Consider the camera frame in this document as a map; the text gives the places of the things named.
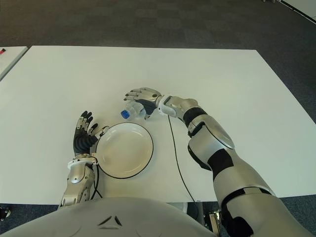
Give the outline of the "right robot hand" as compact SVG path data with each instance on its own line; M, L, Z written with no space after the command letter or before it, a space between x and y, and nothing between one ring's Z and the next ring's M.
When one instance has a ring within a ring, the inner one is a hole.
M157 90L141 87L132 89L125 94L124 101L133 101L141 104L145 109L144 119L148 119L154 110L158 107L159 99L162 97Z

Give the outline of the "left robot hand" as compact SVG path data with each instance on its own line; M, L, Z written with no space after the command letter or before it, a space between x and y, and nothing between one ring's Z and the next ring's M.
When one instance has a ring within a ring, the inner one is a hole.
M92 112L84 111L77 123L73 138L73 150L75 156L91 154L90 149L98 143L100 138L109 130L109 126L98 129L98 123L91 125Z

